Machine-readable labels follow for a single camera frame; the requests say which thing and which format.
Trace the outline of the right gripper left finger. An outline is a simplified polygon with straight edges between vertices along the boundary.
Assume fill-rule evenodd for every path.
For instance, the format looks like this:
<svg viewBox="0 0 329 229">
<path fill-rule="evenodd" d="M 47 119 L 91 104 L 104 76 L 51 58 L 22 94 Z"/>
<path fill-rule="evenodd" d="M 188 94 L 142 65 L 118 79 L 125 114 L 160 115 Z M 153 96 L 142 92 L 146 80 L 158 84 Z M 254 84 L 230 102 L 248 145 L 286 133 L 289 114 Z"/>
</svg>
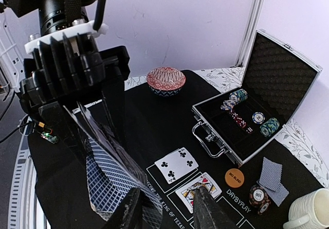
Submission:
<svg viewBox="0 0 329 229">
<path fill-rule="evenodd" d="M 114 214 L 103 229 L 135 229 L 142 228 L 141 190 L 132 188 L 126 194 Z"/>
</svg>

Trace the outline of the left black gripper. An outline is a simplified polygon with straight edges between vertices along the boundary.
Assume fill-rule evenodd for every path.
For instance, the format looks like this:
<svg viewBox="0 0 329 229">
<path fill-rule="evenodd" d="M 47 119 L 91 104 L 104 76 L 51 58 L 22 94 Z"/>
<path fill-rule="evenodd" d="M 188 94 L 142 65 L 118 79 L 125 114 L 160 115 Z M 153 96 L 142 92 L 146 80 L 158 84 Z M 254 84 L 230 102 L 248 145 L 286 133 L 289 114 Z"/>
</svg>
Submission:
<svg viewBox="0 0 329 229">
<path fill-rule="evenodd" d="M 25 78 L 20 81 L 19 99 L 23 111 L 38 114 L 45 124 L 86 167 L 84 136 L 65 108 L 76 101 L 90 103 L 100 98 L 117 141 L 126 147 L 124 80 L 130 74 L 125 46 L 99 51 L 94 37 L 78 34 L 38 41 L 32 58 L 24 59 Z"/>
</svg>

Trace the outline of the orange big blind button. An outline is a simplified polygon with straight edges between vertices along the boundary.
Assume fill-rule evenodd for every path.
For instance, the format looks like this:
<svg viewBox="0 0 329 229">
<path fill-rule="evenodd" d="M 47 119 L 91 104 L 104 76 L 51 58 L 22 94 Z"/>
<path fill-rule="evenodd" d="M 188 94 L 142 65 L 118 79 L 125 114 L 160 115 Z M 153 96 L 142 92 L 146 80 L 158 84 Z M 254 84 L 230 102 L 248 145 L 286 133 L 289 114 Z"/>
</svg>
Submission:
<svg viewBox="0 0 329 229">
<path fill-rule="evenodd" d="M 225 174 L 225 182 L 231 188 L 241 187 L 244 181 L 244 174 L 237 168 L 231 168 Z"/>
</svg>

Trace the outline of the blue patterned card deck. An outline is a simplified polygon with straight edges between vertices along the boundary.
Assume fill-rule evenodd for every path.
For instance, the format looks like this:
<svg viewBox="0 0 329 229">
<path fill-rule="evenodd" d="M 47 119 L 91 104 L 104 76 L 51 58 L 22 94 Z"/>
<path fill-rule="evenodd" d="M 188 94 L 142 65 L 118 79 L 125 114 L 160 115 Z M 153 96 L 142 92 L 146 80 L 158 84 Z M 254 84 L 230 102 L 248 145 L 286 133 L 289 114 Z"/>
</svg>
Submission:
<svg viewBox="0 0 329 229">
<path fill-rule="evenodd" d="M 142 217 L 152 228 L 160 228 L 162 206 L 159 198 L 147 186 L 146 173 L 128 155 L 107 125 L 97 123 L 82 104 L 79 109 L 90 130 L 85 140 L 87 151 L 87 187 L 91 205 L 104 220 L 108 220 L 132 188 L 141 191 Z"/>
</svg>

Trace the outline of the red brown chip stack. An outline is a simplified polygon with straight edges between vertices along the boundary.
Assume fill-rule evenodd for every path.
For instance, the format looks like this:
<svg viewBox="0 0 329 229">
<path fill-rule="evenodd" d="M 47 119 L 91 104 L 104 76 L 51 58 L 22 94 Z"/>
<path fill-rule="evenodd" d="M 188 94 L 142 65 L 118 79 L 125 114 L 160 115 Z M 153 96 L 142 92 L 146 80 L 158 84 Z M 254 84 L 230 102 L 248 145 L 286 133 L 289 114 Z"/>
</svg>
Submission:
<svg viewBox="0 0 329 229">
<path fill-rule="evenodd" d="M 258 209 L 258 215 L 262 215 L 269 209 L 271 200 L 263 187 L 253 185 L 249 191 L 249 203 Z"/>
</svg>

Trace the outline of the three of clubs card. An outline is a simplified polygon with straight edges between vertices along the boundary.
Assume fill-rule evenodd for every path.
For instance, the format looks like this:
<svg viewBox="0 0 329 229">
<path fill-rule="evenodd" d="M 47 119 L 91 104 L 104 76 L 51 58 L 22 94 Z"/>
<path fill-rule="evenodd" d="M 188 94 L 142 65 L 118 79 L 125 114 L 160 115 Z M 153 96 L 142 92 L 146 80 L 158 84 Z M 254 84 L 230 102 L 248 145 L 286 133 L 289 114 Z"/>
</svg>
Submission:
<svg viewBox="0 0 329 229">
<path fill-rule="evenodd" d="M 197 161 L 185 147 L 167 154 L 154 164 L 168 184 L 176 182 L 198 167 Z"/>
</svg>

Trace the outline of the white poker chip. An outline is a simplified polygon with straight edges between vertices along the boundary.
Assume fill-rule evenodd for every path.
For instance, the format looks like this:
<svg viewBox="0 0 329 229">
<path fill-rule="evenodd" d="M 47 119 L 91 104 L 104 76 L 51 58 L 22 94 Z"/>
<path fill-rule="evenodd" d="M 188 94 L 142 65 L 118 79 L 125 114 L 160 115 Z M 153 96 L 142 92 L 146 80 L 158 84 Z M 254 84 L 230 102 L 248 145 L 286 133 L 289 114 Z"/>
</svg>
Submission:
<svg viewBox="0 0 329 229">
<path fill-rule="evenodd" d="M 252 121 L 255 124 L 261 125 L 265 121 L 265 115 L 262 112 L 254 112 L 252 115 Z"/>
</svg>

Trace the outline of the aluminium poker chip case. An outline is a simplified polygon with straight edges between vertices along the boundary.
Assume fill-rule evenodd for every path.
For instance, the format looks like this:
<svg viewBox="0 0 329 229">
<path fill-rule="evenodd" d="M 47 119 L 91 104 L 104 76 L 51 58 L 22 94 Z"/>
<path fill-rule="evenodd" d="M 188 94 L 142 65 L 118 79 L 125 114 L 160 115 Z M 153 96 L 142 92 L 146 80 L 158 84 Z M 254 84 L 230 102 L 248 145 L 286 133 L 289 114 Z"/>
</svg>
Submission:
<svg viewBox="0 0 329 229">
<path fill-rule="evenodd" d="M 233 109 L 253 133 L 241 129 L 228 111 L 220 109 L 231 93 L 227 91 L 192 107 L 197 119 L 195 128 L 204 128 L 209 141 L 218 145 L 218 153 L 213 155 L 202 138 L 198 141 L 211 157 L 225 154 L 239 166 L 246 164 L 292 119 L 321 71 L 321 66 L 291 45 L 264 30 L 256 31 L 242 84 L 235 88 L 235 91 L 246 90 L 248 99 Z M 254 112 L 265 115 L 263 123 L 276 118 L 280 123 L 278 130 L 272 136 L 264 137 L 260 133 L 262 124 L 252 121 Z"/>
</svg>

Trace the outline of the dealt card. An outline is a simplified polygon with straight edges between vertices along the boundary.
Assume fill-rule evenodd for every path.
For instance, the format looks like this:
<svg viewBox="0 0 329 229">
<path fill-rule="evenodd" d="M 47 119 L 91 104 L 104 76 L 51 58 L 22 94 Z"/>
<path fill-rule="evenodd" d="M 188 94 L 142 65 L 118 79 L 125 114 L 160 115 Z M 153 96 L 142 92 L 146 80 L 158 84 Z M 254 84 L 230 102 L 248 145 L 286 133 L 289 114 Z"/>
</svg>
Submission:
<svg viewBox="0 0 329 229">
<path fill-rule="evenodd" d="M 274 201 L 277 207 L 279 207 L 282 202 L 287 198 L 289 195 L 289 191 L 285 188 L 285 186 L 280 183 L 278 191 L 272 191 L 265 186 L 260 184 L 260 180 L 257 180 L 257 183 L 265 189 L 269 197 Z"/>
</svg>

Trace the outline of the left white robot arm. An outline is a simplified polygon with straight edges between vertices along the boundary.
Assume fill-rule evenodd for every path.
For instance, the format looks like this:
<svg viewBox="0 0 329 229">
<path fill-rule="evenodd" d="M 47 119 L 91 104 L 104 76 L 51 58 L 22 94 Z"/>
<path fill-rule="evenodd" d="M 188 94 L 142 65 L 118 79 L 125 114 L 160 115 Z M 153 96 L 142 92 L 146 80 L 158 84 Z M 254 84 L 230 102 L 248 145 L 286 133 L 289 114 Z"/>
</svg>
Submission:
<svg viewBox="0 0 329 229">
<path fill-rule="evenodd" d="M 5 78 L 23 111 L 54 130 L 81 162 L 86 161 L 78 126 L 67 114 L 79 103 L 102 100 L 116 140 L 125 144 L 124 83 L 130 74 L 125 46 L 100 51 L 95 38 L 105 33 L 106 0 L 1 0 L 17 17 L 39 12 L 40 33 L 26 44 L 24 76 Z"/>
</svg>

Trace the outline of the small green circuit board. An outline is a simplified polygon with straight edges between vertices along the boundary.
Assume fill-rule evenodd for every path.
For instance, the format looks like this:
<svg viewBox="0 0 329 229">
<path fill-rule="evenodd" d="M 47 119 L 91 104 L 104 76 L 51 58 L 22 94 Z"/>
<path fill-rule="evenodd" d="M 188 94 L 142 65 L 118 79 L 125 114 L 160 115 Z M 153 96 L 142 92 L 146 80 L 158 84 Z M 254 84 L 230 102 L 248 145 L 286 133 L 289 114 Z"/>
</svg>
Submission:
<svg viewBox="0 0 329 229">
<path fill-rule="evenodd" d="M 46 125 L 43 122 L 38 122 L 36 124 L 35 129 L 42 139 L 52 144 L 56 144 L 59 141 L 59 138 L 53 134 L 53 130 L 46 127 Z"/>
</svg>

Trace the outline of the black poker table mat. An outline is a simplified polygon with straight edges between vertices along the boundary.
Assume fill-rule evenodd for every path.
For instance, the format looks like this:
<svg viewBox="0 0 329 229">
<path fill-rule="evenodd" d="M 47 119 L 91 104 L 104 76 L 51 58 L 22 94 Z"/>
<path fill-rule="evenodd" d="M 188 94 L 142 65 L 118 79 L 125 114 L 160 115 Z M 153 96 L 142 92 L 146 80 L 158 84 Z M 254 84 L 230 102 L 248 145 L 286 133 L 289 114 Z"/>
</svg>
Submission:
<svg viewBox="0 0 329 229">
<path fill-rule="evenodd" d="M 163 98 L 146 84 L 125 92 L 125 132 L 127 152 L 148 175 L 148 188 L 161 201 L 162 228 L 191 228 L 193 218 L 175 194 L 176 184 L 168 185 L 154 162 L 168 153 L 187 148 L 218 183 L 222 194 L 219 205 L 233 222 L 233 228 L 281 228 L 291 203 L 322 187 L 319 181 L 291 152 L 273 140 L 241 167 L 242 187 L 231 189 L 225 173 L 233 163 L 225 156 L 210 158 L 192 135 L 196 121 L 192 106 L 218 94 L 217 90 L 192 71 L 185 71 L 187 82 L 178 95 Z M 62 143 L 51 144 L 39 134 L 28 136 L 31 157 L 38 180 L 36 196 L 52 228 L 102 228 L 105 221 L 90 206 L 86 169 Z M 248 193 L 260 176 L 263 158 L 283 166 L 282 183 L 289 191 L 282 205 L 270 205 L 258 215 L 250 206 Z"/>
</svg>

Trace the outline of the dice row in case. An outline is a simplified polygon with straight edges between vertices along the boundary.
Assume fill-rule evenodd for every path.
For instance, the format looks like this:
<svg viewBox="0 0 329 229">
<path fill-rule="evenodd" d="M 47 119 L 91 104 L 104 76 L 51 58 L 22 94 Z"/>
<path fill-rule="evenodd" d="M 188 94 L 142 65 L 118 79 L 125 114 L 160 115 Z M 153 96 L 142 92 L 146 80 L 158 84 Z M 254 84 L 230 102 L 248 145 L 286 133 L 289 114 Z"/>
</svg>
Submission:
<svg viewBox="0 0 329 229">
<path fill-rule="evenodd" d="M 237 125 L 246 131 L 248 134 L 253 133 L 253 129 L 247 124 L 245 120 L 242 119 L 241 116 L 238 115 L 238 113 L 231 111 L 229 112 L 229 115 L 233 118 L 233 120 L 237 123 Z"/>
</svg>

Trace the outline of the right poker chip stack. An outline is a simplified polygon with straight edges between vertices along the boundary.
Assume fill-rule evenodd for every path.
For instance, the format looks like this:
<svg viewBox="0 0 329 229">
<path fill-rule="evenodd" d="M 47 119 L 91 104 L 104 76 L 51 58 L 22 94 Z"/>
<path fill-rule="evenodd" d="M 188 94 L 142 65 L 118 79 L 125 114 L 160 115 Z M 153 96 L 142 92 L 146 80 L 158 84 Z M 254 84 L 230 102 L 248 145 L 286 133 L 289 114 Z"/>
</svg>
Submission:
<svg viewBox="0 0 329 229">
<path fill-rule="evenodd" d="M 272 117 L 260 126 L 260 133 L 264 137 L 270 137 L 278 130 L 279 126 L 279 121 Z"/>
</svg>

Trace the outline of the left aluminium frame post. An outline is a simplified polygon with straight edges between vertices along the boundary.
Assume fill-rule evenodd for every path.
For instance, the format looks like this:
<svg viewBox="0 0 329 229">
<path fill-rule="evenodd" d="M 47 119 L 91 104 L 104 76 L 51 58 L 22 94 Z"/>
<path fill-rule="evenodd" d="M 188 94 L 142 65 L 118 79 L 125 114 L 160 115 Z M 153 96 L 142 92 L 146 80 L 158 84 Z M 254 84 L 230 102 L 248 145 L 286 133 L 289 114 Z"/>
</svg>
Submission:
<svg viewBox="0 0 329 229">
<path fill-rule="evenodd" d="M 264 0 L 252 0 L 249 17 L 247 20 L 246 29 L 242 38 L 242 42 L 239 48 L 235 67 L 242 67 L 244 61 L 247 58 L 247 54 L 251 47 L 252 38 L 257 28 L 257 24 L 260 18 Z"/>
</svg>

